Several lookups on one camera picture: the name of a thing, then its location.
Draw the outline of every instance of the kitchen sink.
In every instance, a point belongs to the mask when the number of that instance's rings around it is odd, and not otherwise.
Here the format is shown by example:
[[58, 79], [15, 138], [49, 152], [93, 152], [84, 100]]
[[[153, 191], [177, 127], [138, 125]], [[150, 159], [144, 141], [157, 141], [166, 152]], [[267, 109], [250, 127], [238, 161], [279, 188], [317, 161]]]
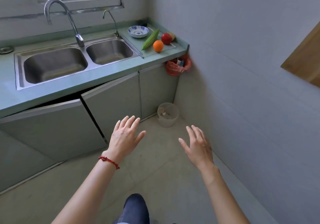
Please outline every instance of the kitchen sink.
[[17, 90], [141, 56], [132, 44], [115, 35], [14, 54]]
[[132, 57], [133, 51], [122, 40], [108, 40], [90, 45], [87, 53], [99, 65]]
[[77, 48], [65, 48], [29, 57], [24, 62], [26, 81], [37, 84], [83, 71], [88, 63]]

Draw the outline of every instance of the red apple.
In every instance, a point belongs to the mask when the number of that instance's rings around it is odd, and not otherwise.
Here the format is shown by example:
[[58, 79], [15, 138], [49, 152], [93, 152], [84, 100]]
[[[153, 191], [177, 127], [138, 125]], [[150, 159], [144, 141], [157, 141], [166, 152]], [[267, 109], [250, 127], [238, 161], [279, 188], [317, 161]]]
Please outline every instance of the red apple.
[[163, 42], [163, 44], [169, 45], [172, 41], [172, 37], [168, 33], [164, 33], [161, 36], [161, 41]]

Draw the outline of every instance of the blue and white bowl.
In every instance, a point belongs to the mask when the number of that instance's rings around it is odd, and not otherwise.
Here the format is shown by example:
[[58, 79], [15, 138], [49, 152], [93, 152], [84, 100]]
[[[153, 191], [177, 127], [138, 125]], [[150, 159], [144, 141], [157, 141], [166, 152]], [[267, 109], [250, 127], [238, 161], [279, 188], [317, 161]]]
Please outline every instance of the blue and white bowl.
[[149, 33], [149, 29], [144, 26], [131, 26], [128, 28], [128, 33], [134, 38], [143, 38]]

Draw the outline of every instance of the blue jeans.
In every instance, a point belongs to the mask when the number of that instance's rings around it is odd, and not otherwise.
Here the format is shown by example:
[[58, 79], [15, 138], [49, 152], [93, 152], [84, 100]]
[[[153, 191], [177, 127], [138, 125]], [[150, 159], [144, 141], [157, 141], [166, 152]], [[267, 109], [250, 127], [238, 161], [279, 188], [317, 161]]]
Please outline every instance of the blue jeans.
[[123, 212], [117, 223], [150, 224], [149, 212], [143, 197], [132, 194], [125, 201]]

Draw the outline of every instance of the cabinet door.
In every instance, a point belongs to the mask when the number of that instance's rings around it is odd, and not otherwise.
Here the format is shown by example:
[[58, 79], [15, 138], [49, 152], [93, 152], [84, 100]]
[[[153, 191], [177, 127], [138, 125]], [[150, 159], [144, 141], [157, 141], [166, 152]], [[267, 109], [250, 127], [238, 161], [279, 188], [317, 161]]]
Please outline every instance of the cabinet door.
[[0, 130], [56, 162], [107, 146], [80, 99], [2, 118]]
[[133, 73], [81, 95], [107, 141], [126, 116], [141, 118], [139, 75]]
[[173, 103], [178, 77], [168, 75], [164, 64], [139, 73], [142, 118], [145, 119], [156, 113], [162, 103]]
[[53, 164], [49, 157], [0, 131], [0, 192]]

